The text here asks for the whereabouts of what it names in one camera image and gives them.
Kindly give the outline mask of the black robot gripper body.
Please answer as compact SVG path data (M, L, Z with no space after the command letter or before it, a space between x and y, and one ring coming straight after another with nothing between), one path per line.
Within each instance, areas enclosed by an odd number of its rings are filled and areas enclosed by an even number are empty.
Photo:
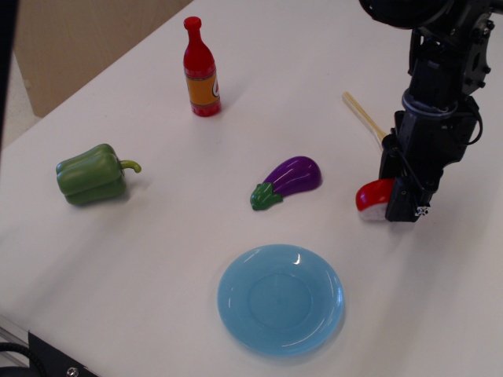
M472 97L455 101L445 108L402 99L404 109L395 113L395 127L388 138L388 176L405 178L412 191L432 196L446 166L461 161L469 145L482 132L479 106Z

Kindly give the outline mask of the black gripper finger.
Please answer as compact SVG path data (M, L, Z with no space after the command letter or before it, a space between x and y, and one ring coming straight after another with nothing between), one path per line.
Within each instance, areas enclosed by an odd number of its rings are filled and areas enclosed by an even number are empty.
M381 144L383 151L380 160L379 179L397 178L401 170L397 137L394 134L388 134Z
M428 215L430 205L420 204L408 178L396 178L387 204L385 219L390 222L416 222Z

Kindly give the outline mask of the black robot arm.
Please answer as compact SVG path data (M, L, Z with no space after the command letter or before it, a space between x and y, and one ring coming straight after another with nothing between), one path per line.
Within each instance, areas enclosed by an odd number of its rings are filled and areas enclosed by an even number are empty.
M379 179L358 199L384 190L380 217L415 222L426 215L446 166L459 162L483 132L472 93L491 69L486 50L500 1L363 1L376 21L412 31L403 110L384 136Z

